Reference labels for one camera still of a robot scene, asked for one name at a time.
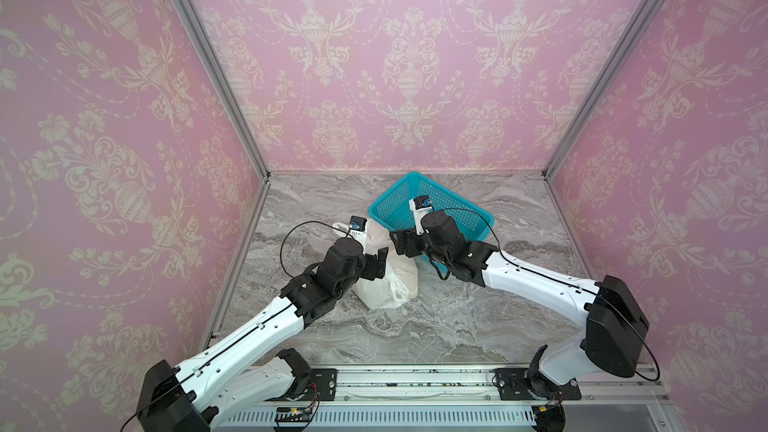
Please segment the white plastic bag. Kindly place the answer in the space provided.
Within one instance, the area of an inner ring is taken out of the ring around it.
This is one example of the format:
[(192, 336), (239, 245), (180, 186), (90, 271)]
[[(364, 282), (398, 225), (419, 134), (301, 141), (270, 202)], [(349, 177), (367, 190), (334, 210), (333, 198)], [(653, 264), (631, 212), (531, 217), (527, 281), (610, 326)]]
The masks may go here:
[(351, 290), (370, 310), (401, 307), (418, 295), (418, 269), (413, 258), (396, 253), (389, 231), (368, 219), (365, 225), (365, 252), (375, 254), (387, 247), (385, 274), (373, 281), (360, 279)]

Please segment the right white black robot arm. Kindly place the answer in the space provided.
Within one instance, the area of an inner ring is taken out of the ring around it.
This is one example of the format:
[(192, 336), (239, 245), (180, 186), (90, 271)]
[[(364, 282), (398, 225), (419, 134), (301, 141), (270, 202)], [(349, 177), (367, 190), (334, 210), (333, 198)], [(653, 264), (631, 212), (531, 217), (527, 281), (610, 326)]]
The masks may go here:
[(536, 351), (524, 374), (533, 396), (559, 398), (573, 380), (596, 372), (637, 376), (649, 322), (623, 280), (578, 278), (526, 262), (504, 252), (498, 240), (466, 238), (443, 210), (423, 214), (390, 238), (400, 255), (424, 256), (460, 281), (521, 296), (578, 327), (570, 338)]

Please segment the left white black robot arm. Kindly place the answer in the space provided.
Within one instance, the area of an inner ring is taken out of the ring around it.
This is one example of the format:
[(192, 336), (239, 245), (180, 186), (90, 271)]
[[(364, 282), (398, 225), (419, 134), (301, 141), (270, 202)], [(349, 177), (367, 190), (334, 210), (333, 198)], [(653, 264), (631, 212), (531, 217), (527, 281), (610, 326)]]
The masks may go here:
[(324, 259), (293, 277), (246, 324), (208, 349), (171, 365), (162, 360), (144, 376), (135, 417), (145, 431), (212, 431), (250, 406), (308, 398), (318, 391), (311, 368), (293, 348), (255, 363), (334, 309), (360, 279), (384, 277), (388, 248), (367, 254), (354, 238), (337, 239)]

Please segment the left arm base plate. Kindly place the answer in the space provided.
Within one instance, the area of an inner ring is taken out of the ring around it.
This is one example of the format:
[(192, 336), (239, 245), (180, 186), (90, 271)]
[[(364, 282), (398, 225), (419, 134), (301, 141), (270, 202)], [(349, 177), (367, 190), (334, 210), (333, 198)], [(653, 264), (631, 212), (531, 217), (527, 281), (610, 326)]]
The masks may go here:
[(287, 396), (291, 401), (321, 402), (334, 401), (336, 397), (339, 370), (336, 368), (316, 368), (309, 373), (304, 387)]

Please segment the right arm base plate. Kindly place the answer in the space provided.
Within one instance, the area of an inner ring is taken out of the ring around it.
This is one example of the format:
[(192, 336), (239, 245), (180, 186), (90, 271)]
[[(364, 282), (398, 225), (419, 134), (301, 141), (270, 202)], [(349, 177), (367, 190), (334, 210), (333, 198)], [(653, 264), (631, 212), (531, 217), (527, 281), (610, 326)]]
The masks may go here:
[(582, 393), (572, 379), (565, 385), (553, 385), (544, 379), (527, 376), (526, 368), (496, 368), (491, 379), (502, 401), (578, 401)]

